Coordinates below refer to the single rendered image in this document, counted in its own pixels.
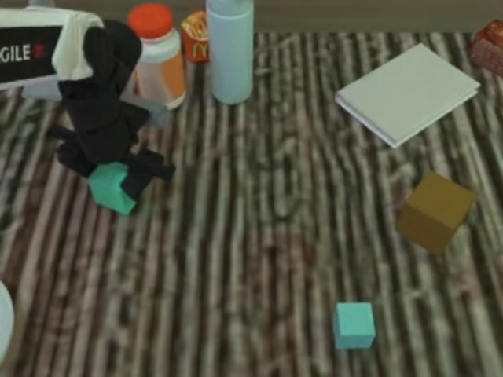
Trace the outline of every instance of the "white book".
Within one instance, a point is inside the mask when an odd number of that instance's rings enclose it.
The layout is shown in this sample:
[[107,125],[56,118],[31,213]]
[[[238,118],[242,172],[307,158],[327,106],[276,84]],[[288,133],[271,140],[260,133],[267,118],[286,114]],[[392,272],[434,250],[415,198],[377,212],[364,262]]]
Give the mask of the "white book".
[[475,96],[479,87],[418,44],[337,92],[336,102],[396,148]]

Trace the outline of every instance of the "wood grain surface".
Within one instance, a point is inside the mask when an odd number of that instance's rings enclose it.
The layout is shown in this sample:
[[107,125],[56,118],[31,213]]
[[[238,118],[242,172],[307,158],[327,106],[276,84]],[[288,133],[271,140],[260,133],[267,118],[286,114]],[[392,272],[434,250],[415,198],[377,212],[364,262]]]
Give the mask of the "wood grain surface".
[[[125,21],[142,0],[56,0],[57,6],[95,12]],[[173,9],[176,23],[204,0],[160,1]],[[25,6],[28,0],[2,0]],[[503,11],[501,0],[255,0],[257,31],[275,32],[474,32]]]
[[[423,42],[480,93],[389,149],[334,104]],[[259,34],[255,92],[216,104],[205,66],[165,130],[178,167],[134,213],[58,164],[56,103],[0,95],[0,279],[17,311],[2,377],[495,377],[503,370],[503,82],[467,35]],[[395,231],[434,170],[478,195],[437,258]],[[370,350],[337,351],[336,302],[373,304]]]

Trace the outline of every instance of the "cardboard box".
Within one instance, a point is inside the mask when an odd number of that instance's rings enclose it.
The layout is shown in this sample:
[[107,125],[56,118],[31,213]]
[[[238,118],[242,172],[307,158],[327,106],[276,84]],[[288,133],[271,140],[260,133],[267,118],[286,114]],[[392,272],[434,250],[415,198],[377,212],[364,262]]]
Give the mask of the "cardboard box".
[[429,172],[406,199],[396,229],[408,240],[441,254],[475,199],[474,192]]

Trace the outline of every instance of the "light blue cylinder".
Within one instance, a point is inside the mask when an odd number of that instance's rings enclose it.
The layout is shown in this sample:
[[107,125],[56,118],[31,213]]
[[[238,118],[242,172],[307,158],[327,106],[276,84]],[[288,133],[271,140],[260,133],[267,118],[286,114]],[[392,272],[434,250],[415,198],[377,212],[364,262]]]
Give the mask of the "light blue cylinder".
[[246,101],[253,91],[253,8],[249,0],[206,5],[211,92],[223,104]]

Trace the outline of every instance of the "bottle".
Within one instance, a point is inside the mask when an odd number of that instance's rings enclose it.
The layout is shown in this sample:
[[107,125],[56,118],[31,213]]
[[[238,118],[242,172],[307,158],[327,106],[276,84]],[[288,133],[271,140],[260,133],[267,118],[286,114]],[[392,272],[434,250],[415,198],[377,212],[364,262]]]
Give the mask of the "bottle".
[[211,92],[223,104],[253,90],[253,0],[207,0]]
[[177,108],[185,98],[185,74],[182,40],[173,27],[171,10],[147,2],[130,11],[128,24],[142,44],[135,72],[139,93],[170,110]]

